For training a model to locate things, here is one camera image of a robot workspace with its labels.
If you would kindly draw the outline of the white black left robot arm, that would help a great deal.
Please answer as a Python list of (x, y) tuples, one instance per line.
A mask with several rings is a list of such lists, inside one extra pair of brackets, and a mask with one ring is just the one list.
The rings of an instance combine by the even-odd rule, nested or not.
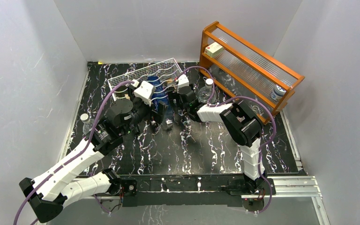
[(74, 179), (122, 145), (125, 135), (139, 132), (138, 125), (146, 117), (150, 117), (154, 126), (160, 124), (167, 108), (168, 104), (163, 101), (155, 106), (144, 103), (139, 97), (118, 99), (71, 153), (46, 173), (34, 179), (24, 178), (19, 186), (37, 220), (49, 222), (70, 204), (100, 193), (134, 196), (136, 180), (122, 178), (110, 168), (81, 181)]

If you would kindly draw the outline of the clear glass bottle silver cap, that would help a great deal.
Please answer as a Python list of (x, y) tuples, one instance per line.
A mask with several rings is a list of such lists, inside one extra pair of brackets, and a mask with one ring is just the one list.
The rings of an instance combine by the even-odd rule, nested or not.
[(200, 88), (197, 94), (197, 99), (200, 103), (214, 104), (217, 101), (217, 94), (213, 87), (214, 81), (210, 78), (205, 80), (205, 86)]

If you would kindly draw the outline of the dark green wine bottle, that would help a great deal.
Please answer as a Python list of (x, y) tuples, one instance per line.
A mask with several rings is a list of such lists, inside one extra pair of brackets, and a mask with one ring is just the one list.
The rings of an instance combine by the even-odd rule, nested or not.
[(115, 92), (114, 96), (116, 98), (124, 98), (128, 94), (128, 87), (127, 85), (120, 86)]

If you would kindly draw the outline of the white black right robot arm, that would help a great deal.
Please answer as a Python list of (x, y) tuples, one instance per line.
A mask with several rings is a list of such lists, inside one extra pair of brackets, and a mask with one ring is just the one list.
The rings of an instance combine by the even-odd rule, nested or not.
[(224, 124), (231, 138), (240, 146), (244, 162), (244, 181), (230, 184), (230, 190), (248, 194), (258, 194), (264, 187), (264, 166), (260, 159), (261, 132), (263, 122), (240, 98), (234, 102), (210, 106), (199, 102), (194, 90), (182, 87), (179, 90), (170, 88), (169, 99), (184, 110), (195, 122), (219, 122)]

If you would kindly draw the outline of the blue labelled clear bottle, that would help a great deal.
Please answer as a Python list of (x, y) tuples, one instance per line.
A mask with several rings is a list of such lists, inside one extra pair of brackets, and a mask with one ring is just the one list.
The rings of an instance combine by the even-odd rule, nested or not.
[(152, 103), (155, 108), (158, 109), (159, 103), (163, 103), (167, 106), (161, 127), (164, 131), (171, 131), (174, 125), (174, 112), (170, 105), (167, 95), (166, 85), (156, 75), (147, 77), (147, 81), (151, 83), (156, 89), (152, 95)]

